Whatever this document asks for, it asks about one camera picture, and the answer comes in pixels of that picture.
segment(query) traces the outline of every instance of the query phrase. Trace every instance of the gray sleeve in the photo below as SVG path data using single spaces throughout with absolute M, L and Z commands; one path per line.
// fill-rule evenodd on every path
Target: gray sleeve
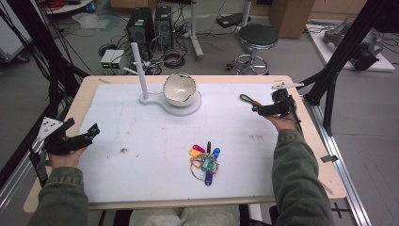
M 302 135 L 295 130 L 280 131 L 272 170 L 277 225 L 334 225 L 318 173 L 316 158 Z
M 87 221 L 88 197 L 83 187 L 82 171 L 54 169 L 39 193 L 38 208 L 27 225 L 84 226 Z

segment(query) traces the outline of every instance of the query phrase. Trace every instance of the computer tower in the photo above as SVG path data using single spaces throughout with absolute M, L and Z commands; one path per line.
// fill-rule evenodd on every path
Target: computer tower
M 158 6 L 155 11 L 155 32 L 158 37 L 158 49 L 173 49 L 172 8 Z
M 156 44 L 151 9 L 134 8 L 126 30 L 129 41 L 137 43 L 141 58 L 147 61 L 152 59 L 152 52 Z

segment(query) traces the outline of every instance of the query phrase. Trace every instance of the round white base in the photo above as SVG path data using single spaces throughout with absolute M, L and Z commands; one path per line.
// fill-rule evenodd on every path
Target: round white base
M 199 92 L 197 92 L 196 100 L 194 100 L 193 104 L 188 106 L 175 106 L 171 105 L 164 93 L 149 93 L 149 98 L 144 99 L 143 94 L 140 95 L 140 103 L 143 105 L 160 105 L 164 110 L 170 115 L 174 116 L 189 116 L 196 113 L 200 106 L 202 105 L 202 98 Z

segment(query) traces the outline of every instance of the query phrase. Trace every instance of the person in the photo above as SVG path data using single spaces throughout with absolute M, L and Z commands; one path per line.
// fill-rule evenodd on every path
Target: person
M 296 124 L 291 119 L 266 118 L 279 132 L 272 169 L 273 190 L 279 210 L 276 225 L 334 225 L 327 193 L 317 179 L 317 161 L 297 131 Z M 63 156 L 49 154 L 53 171 L 40 191 L 39 205 L 28 222 L 29 226 L 87 224 L 88 198 L 84 191 L 83 173 L 76 168 L 84 150 Z M 154 220 L 161 222 L 160 225 L 171 225 L 170 218 L 165 216 L 172 215 L 179 216 L 175 219 L 184 225 L 239 225 L 237 205 L 186 209 L 134 211 L 131 225 L 153 225 Z M 205 216 L 208 218 L 194 218 L 190 222 L 190 218 L 199 211 L 207 213 Z M 224 223 L 214 221 L 212 216 Z

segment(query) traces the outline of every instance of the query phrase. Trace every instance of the bunch of keychains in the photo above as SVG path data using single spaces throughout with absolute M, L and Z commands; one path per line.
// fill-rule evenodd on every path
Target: bunch of keychains
M 210 186 L 212 184 L 214 175 L 217 173 L 217 169 L 219 167 L 217 157 L 220 154 L 220 149 L 215 148 L 214 151 L 211 153 L 211 142 L 209 141 L 206 152 L 203 148 L 196 144 L 188 153 L 192 156 L 190 158 L 191 173 L 195 178 L 205 181 L 205 184 L 207 186 Z M 203 176 L 199 177 L 194 172 L 194 168 L 200 170 L 201 172 L 205 172 L 205 179 L 203 179 Z

